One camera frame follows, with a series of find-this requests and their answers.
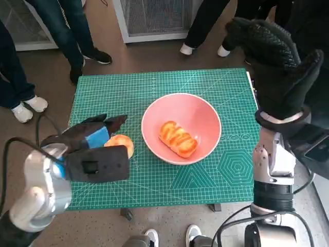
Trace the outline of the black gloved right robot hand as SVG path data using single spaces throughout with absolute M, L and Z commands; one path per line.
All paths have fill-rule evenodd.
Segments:
M 285 120 L 299 112 L 316 81 L 324 53 L 311 51 L 300 59 L 288 31 L 264 20 L 233 18 L 226 24 L 227 37 L 244 51 L 254 71 L 260 111 Z

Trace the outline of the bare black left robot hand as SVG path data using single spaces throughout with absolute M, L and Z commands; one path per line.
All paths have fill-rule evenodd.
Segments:
M 102 147 L 127 120 L 127 115 L 108 117 L 100 114 L 65 130 L 56 143 L 65 144 L 70 152 Z

